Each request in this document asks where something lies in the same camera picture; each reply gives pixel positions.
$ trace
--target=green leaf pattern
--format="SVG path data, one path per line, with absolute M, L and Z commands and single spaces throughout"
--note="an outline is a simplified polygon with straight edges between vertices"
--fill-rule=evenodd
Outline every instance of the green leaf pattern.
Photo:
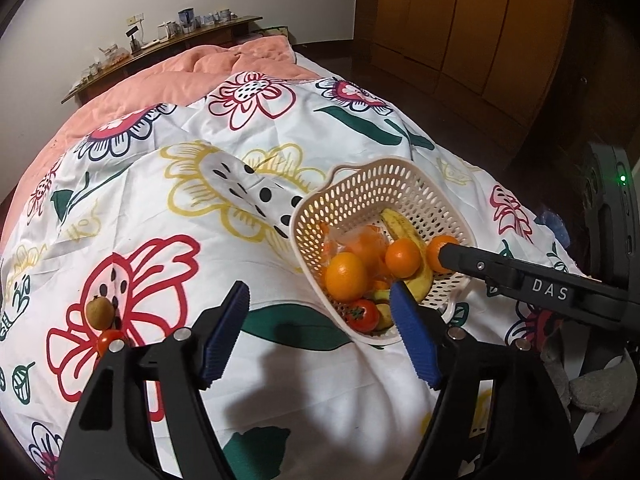
M 469 304 L 468 303 L 456 303 L 456 309 L 453 313 L 449 326 L 463 326 L 466 323 L 466 318 L 469 317 Z
M 564 261 L 562 261 L 560 259 L 560 256 L 558 256 L 558 248 L 556 248 L 556 243 L 554 242 L 553 245 L 551 245 L 551 251 L 548 252 L 546 254 L 546 256 L 548 256 L 549 258 L 554 261 L 554 269 L 555 270 L 561 270 L 562 272 L 569 272 L 568 267 L 566 266 L 566 263 L 564 263 Z
M 22 283 L 18 286 L 18 281 L 14 282 L 14 294 L 11 302 L 11 312 L 15 312 L 15 317 L 12 319 L 7 313 L 7 309 L 2 313 L 2 319 L 0 319 L 0 341 L 6 339 L 9 329 L 14 325 L 18 318 L 24 314 L 29 306 L 29 294 L 31 293 L 31 277 L 25 274 L 22 277 Z
M 277 426 L 251 428 L 234 433 L 222 451 L 238 480 L 271 480 L 280 475 L 290 433 Z
M 377 143 L 384 146 L 397 146 L 398 144 L 400 144 L 400 142 L 402 142 L 402 137 L 398 137 L 394 134 L 390 134 L 389 132 L 380 129 L 371 121 L 367 121 L 366 119 L 363 119 L 361 117 L 351 115 L 339 106 L 327 106 L 325 108 L 316 110 L 316 112 L 324 112 L 325 114 L 329 114 L 331 115 L 331 117 L 338 119 L 345 126 L 348 126 L 359 134 L 363 134 L 364 136 L 369 137 L 369 139 L 375 140 Z
M 27 366 L 18 365 L 14 369 L 14 373 L 12 374 L 12 386 L 14 388 L 14 394 L 18 397 L 21 403 L 27 405 L 31 402 L 31 386 L 29 384 L 29 368 L 31 368 L 34 363 L 31 363 Z
M 102 186 L 110 183 L 114 178 L 119 177 L 125 171 L 129 169 L 128 166 L 125 166 L 117 173 L 112 174 L 109 178 L 103 180 L 100 184 L 97 184 L 95 187 L 89 188 L 89 184 L 91 182 L 91 176 L 88 171 L 84 172 L 84 186 L 82 189 L 78 191 L 76 194 L 73 194 L 73 191 L 70 189 L 59 189 L 51 194 L 51 201 L 53 202 L 53 206 L 58 215 L 58 219 L 61 223 L 64 223 L 66 217 L 68 217 L 71 210 L 78 205 L 79 202 L 82 202 L 85 198 L 87 198 L 91 193 L 97 191 Z
M 327 316 L 295 303 L 252 310 L 242 330 L 267 341 L 305 350 L 331 351 L 351 342 Z
M 385 119 L 385 123 L 391 126 L 400 135 L 405 136 L 406 140 L 409 141 L 410 145 L 419 146 L 420 148 L 426 148 L 427 150 L 435 150 L 435 146 L 433 145 L 433 143 L 426 137 L 414 134 L 409 130 L 409 128 L 407 128 L 407 130 L 404 131 L 400 126 L 398 126 L 391 119 Z
M 507 240 L 502 239 L 502 243 L 504 245 L 504 247 L 502 248 L 502 250 L 498 253 L 500 254 L 500 256 L 506 256 L 507 258 L 513 258 L 513 253 L 511 253 L 511 249 L 509 248 L 509 244 L 507 243 Z M 492 298 L 494 296 L 498 296 L 498 289 L 494 286 L 486 286 L 486 296 L 488 298 Z

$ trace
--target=bed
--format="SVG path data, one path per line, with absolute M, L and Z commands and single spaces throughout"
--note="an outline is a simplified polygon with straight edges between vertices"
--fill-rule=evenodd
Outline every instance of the bed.
M 196 47 L 78 110 L 20 181 L 0 244 L 0 410 L 38 468 L 53 478 L 97 359 L 87 301 L 107 297 L 142 345 L 189 326 L 242 279 L 247 323 L 203 393 L 238 478 L 400 478 L 436 393 L 401 342 L 353 342 L 331 322 L 289 240 L 295 205 L 332 166 L 383 155 L 410 158 L 436 181 L 480 248 L 580 273 L 491 175 L 283 38 Z M 479 282 L 450 323 L 538 349 L 554 326 Z M 279 326 L 305 336 L 292 344 Z M 461 473 L 474 468 L 489 402 L 487 383 Z M 162 466 L 179 475 L 154 384 L 149 410 Z

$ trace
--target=wooden cabinet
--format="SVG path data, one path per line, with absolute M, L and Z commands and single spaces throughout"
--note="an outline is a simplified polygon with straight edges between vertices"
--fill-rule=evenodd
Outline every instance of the wooden cabinet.
M 378 0 L 372 63 L 435 95 L 511 155 L 558 65 L 573 0 Z

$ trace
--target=tangerine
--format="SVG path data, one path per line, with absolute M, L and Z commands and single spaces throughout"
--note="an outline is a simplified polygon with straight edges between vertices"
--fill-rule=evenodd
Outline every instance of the tangerine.
M 439 258 L 440 249 L 446 244 L 459 245 L 460 242 L 451 235 L 438 235 L 431 239 L 424 250 L 427 256 L 427 264 L 433 272 L 439 272 L 440 274 L 449 274 L 451 272 L 442 266 Z
M 386 266 L 396 278 L 404 279 L 415 274 L 421 261 L 420 249 L 409 238 L 398 238 L 386 250 Z
M 338 253 L 326 268 L 324 286 L 335 301 L 350 303 L 359 300 L 369 289 L 367 267 L 353 253 Z

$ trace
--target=plastic basket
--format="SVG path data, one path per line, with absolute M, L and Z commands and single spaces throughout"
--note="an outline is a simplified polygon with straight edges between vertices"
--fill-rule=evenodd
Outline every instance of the plastic basket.
M 355 173 L 332 184 L 339 171 Z M 321 222 L 348 231 L 366 224 L 385 226 L 380 219 L 384 208 L 395 209 L 407 217 L 425 242 L 439 234 L 455 236 L 467 246 L 476 239 L 462 215 L 446 199 L 439 186 L 409 160 L 399 157 L 379 158 L 362 166 L 335 166 L 324 184 L 301 200 L 291 223 L 291 240 L 300 266 L 334 322 L 352 339 L 368 344 L 389 345 L 400 341 L 393 326 L 379 335 L 365 335 L 351 329 L 340 313 L 346 305 L 329 298 L 318 282 L 321 270 Z M 434 274 L 431 290 L 421 303 L 437 308 L 445 322 L 453 316 L 456 299 L 470 279 L 460 273 Z

